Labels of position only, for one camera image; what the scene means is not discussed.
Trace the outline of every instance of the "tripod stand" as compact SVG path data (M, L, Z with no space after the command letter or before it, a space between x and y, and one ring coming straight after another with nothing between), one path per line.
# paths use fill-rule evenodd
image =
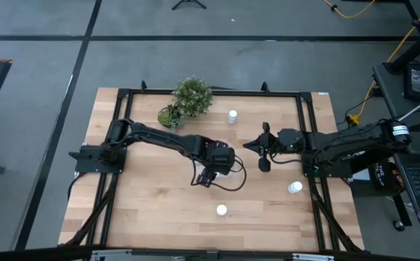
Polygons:
M200 1L198 0L180 0L173 8L171 8L171 10L176 10L176 8L178 8L178 6L184 2L188 2L188 1L194 1L195 3L197 3L198 5L200 5L200 7L202 7L203 9L207 9L207 7L200 3Z

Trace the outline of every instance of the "white label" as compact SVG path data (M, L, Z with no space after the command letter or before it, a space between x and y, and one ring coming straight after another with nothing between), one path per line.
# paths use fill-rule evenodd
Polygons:
M396 135L410 135L410 133L406 130L396 130L396 131L393 132L393 135L394 136L396 136Z
M408 130L408 127L404 126L404 125L400 125L400 126L395 126L393 127L394 131L401 131L401 130Z

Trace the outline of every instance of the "white bottle cap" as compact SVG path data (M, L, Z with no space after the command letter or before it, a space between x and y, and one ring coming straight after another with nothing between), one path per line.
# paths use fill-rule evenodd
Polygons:
M218 213L218 215L224 216L227 213L227 207L221 204L218 207L216 207L216 212Z
M303 185L299 181L295 181L294 183L290 184L289 192L290 193L297 193L303 189Z
M237 117L237 112L236 112L236 111L234 111L234 110L231 110L231 111L229 112L229 117Z

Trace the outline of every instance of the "small white object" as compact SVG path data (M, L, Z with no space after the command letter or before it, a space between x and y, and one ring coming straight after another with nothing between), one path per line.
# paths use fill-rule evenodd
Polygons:
M295 181L294 183L290 184L289 186L289 192L292 194L298 193L302 190L303 185L301 182L299 181Z
M227 213L227 207L221 204L218 207L216 207L216 212L218 213L218 215L224 216Z
M237 112L234 110L231 110L229 112L228 121L230 124L234 124L237 121Z

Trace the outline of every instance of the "wooden tabletop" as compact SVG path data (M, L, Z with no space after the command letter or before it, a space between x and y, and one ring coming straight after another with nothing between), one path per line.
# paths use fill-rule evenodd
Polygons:
M115 107L117 88L98 90L86 142L100 144L105 137ZM335 132L329 95L313 93L319 131ZM169 95L135 94L131 119L149 127L167 130L157 122L157 113L170 101ZM306 122L308 109L303 106ZM238 112L236 124L227 122L228 112ZM190 186L192 164L178 152L137 143L128 147L125 169L118 181L107 245L110 247L158 249L219 249L257 251L318 251L308 181L300 163L271 165L271 172L258 170L258 155L242 144L254 140L269 122L271 132L300 128L295 99L286 97L214 96L207 115L186 118L178 134L199 134L225 141L234 147L247 168L247 182L236 192L215 186ZM297 155L279 160L299 159ZM74 236L90 215L99 174L89 173L74 186L59 237L64 243ZM230 173L215 182L235 188L242 173ZM290 194L287 186L303 183L303 190ZM363 247L350 188L340 179L329 178L334 216L348 236ZM227 215L216 215L225 204ZM103 217L97 223L94 243L99 242ZM326 244L329 232L323 217Z

